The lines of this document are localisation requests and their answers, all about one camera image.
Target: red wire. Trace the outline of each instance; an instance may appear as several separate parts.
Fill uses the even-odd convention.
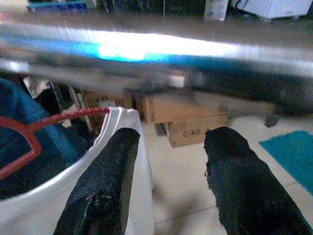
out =
[[[36,139],[36,136],[34,135],[35,131],[42,129],[47,125],[51,125],[59,121],[62,121],[64,119],[74,119],[84,115],[107,114],[109,112],[110,110],[108,108],[101,107],[89,108],[86,110],[78,110],[75,112],[53,115],[51,117],[47,117],[37,122],[31,123],[27,126],[17,120],[13,120],[6,117],[0,117],[0,126],[11,128],[19,132],[21,135],[24,136],[29,146],[31,147],[31,150],[28,153],[24,154],[23,156],[17,158],[13,162],[9,163],[8,165],[0,169],[0,180],[3,180],[4,178],[11,175],[15,171],[19,170],[24,165],[30,163],[37,156],[40,155],[41,146],[38,140]]]

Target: white appliance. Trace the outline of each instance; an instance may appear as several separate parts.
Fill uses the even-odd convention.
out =
[[[265,20],[306,15],[312,0],[231,0],[231,5]]]

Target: white floor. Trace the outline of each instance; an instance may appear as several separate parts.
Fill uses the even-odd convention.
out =
[[[313,226],[313,196],[303,189],[260,145],[259,141],[292,132],[313,133],[312,119],[281,119],[267,128],[258,117],[229,121],[265,161]],[[144,124],[147,154],[154,178],[154,224],[156,235],[225,235],[218,221],[215,197],[204,177],[206,155],[203,143],[172,148],[159,128]]]

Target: blue mat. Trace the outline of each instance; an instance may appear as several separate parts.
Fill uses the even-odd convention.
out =
[[[260,145],[310,194],[313,195],[313,136],[295,131]]]

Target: teal rug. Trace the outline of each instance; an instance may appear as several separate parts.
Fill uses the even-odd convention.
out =
[[[313,195],[313,136],[295,131],[260,145],[311,195]]]

